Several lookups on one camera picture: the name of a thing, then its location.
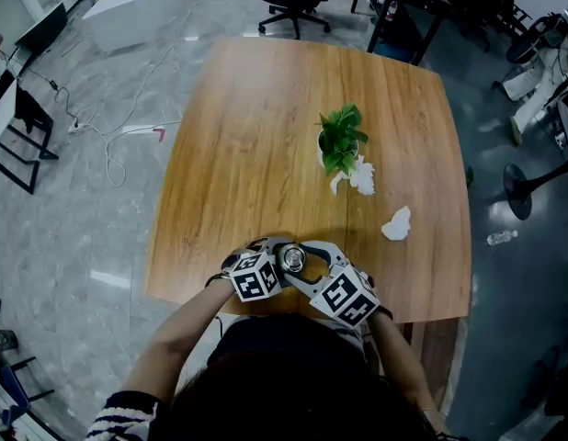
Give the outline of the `white cabinet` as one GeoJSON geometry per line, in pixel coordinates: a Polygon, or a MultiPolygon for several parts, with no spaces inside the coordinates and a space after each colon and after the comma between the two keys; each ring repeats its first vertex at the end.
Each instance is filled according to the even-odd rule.
{"type": "Polygon", "coordinates": [[[190,0],[98,0],[83,16],[103,52],[149,42],[190,0]]]}

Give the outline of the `person's right forearm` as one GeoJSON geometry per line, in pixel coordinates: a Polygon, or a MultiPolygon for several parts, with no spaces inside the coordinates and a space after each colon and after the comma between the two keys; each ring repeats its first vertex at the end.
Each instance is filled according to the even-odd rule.
{"type": "Polygon", "coordinates": [[[386,378],[426,419],[437,433],[446,432],[444,420],[431,396],[419,359],[392,319],[376,310],[368,326],[378,350],[386,378]]]}

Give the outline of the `large crumpled white tissue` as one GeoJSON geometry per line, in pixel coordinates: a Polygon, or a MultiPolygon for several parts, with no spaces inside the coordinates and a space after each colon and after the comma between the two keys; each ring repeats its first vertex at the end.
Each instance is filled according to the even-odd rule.
{"type": "Polygon", "coordinates": [[[374,173],[373,165],[365,162],[363,155],[359,155],[349,169],[349,183],[359,194],[372,196],[375,194],[374,173]]]}

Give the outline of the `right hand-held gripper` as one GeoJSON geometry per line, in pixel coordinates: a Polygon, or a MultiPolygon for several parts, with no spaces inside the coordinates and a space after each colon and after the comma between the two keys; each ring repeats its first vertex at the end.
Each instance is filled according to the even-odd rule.
{"type": "Polygon", "coordinates": [[[285,272],[294,288],[307,296],[312,307],[347,327],[360,326],[380,306],[376,295],[369,293],[360,282],[357,272],[335,244],[325,241],[301,242],[306,254],[315,255],[327,263],[329,275],[316,279],[301,273],[285,272]]]}

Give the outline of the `white table with black frame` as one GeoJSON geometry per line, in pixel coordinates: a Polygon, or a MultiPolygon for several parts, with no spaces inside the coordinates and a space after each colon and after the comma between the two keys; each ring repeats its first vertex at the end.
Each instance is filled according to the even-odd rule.
{"type": "Polygon", "coordinates": [[[59,156],[48,148],[52,134],[53,119],[40,104],[20,88],[16,77],[6,70],[0,77],[0,137],[8,130],[19,139],[39,151],[37,159],[26,160],[4,143],[0,149],[24,166],[31,166],[30,180],[25,182],[0,162],[0,173],[21,187],[30,195],[34,194],[41,160],[58,160],[59,156]]]}

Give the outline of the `person's left hand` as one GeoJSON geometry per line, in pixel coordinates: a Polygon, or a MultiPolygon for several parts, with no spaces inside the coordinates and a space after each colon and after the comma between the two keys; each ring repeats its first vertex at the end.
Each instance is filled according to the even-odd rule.
{"type": "Polygon", "coordinates": [[[241,258],[242,254],[245,254],[247,250],[245,248],[238,248],[233,250],[221,264],[221,274],[228,276],[235,264],[241,258]]]}

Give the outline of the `black fan stand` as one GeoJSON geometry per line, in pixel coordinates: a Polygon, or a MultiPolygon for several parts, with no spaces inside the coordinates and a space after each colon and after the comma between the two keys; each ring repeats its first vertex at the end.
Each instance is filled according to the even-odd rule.
{"type": "Polygon", "coordinates": [[[568,161],[549,173],[532,179],[527,179],[517,165],[508,164],[503,172],[503,184],[509,208],[519,220],[526,220],[532,211],[532,193],[566,173],[568,173],[568,161]]]}

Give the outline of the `green plant in white pot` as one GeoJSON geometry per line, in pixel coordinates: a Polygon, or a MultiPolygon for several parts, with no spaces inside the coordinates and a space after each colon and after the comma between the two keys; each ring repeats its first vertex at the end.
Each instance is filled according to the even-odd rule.
{"type": "Polygon", "coordinates": [[[317,144],[325,173],[341,171],[349,175],[355,166],[359,144],[369,140],[368,135],[358,129],[362,123],[361,112],[355,104],[347,104],[319,117],[321,130],[317,144]]]}

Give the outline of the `person's black top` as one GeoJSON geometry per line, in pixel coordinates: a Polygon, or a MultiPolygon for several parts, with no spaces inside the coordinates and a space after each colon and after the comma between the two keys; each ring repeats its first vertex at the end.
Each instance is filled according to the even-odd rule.
{"type": "Polygon", "coordinates": [[[244,352],[297,356],[321,366],[361,370],[367,367],[359,330],[297,313],[239,317],[224,332],[207,359],[210,366],[244,352]]]}

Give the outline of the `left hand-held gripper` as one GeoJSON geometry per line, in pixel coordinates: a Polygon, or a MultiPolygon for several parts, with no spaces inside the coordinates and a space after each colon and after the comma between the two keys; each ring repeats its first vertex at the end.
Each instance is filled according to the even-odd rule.
{"type": "Polygon", "coordinates": [[[290,243],[290,237],[267,236],[233,254],[230,280],[241,302],[269,299],[292,286],[282,270],[276,271],[274,256],[290,243]]]}

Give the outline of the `person's left forearm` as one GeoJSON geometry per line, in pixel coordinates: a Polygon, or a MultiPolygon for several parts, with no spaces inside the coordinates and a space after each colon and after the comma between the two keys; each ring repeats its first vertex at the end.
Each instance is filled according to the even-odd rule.
{"type": "Polygon", "coordinates": [[[122,388],[170,403],[188,356],[233,293],[230,281],[214,280],[172,313],[155,331],[122,388]]]}

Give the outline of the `black desk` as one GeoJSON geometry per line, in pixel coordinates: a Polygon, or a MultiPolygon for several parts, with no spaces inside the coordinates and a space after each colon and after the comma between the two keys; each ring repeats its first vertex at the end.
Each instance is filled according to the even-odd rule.
{"type": "MultiPolygon", "coordinates": [[[[369,0],[374,28],[367,52],[419,65],[442,22],[454,15],[447,0],[369,0]]],[[[357,9],[353,0],[351,12],[357,9]]]]}

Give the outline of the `striped black and white sleeve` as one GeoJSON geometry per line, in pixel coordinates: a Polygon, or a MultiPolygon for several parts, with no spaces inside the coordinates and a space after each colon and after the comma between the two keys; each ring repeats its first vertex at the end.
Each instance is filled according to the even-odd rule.
{"type": "Polygon", "coordinates": [[[122,390],[112,394],[90,425],[85,441],[149,441],[161,401],[153,395],[122,390]]]}

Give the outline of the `clear plastic bottle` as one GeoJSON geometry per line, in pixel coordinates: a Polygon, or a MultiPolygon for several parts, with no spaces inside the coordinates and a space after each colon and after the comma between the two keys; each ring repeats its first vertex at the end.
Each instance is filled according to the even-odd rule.
{"type": "Polygon", "coordinates": [[[502,232],[495,232],[492,233],[490,235],[487,236],[486,238],[486,242],[488,245],[490,246],[495,246],[501,243],[508,243],[511,240],[513,240],[514,238],[518,237],[518,231],[517,230],[506,230],[506,231],[502,231],[502,232]]]}

